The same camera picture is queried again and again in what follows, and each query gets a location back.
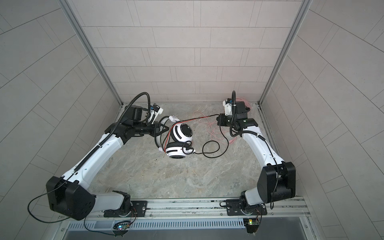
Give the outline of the white black headphones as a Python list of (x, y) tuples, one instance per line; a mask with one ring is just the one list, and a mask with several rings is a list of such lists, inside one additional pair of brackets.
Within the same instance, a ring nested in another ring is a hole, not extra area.
[(183, 159), (196, 151), (192, 147), (193, 131), (172, 116), (163, 117), (155, 128), (155, 144), (172, 159)]

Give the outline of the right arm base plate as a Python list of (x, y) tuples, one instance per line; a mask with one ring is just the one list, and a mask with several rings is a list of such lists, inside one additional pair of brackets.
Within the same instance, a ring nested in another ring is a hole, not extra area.
[(226, 208), (228, 216), (265, 216), (268, 214), (264, 204), (249, 205), (241, 199), (227, 199), (221, 202), (220, 206)]

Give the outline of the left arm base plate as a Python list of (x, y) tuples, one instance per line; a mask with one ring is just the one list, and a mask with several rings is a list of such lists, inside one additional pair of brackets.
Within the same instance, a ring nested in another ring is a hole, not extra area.
[(134, 218), (144, 217), (146, 214), (148, 201), (131, 201), (131, 207), (126, 210), (106, 210), (104, 211), (105, 218)]

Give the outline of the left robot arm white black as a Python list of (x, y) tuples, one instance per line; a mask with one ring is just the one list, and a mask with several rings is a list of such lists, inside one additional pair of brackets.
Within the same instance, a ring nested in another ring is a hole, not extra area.
[(113, 191), (106, 194), (92, 194), (88, 188), (109, 158), (133, 137), (150, 135), (157, 137), (169, 130), (166, 119), (145, 123), (111, 124), (100, 141), (73, 168), (61, 177), (52, 177), (46, 184), (49, 207), (75, 220), (82, 220), (90, 213), (105, 211), (112, 216), (126, 217), (132, 211), (131, 196), (125, 192)]

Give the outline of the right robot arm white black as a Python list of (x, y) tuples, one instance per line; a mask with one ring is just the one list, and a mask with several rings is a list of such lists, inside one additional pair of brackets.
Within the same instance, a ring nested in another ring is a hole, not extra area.
[(241, 193), (240, 211), (244, 215), (265, 215), (266, 204), (294, 198), (296, 168), (284, 161), (262, 135), (258, 123), (248, 117), (249, 108), (243, 101), (223, 101), (225, 112), (217, 117), (218, 126), (229, 127), (231, 137), (240, 136), (250, 146), (261, 167), (257, 186)]

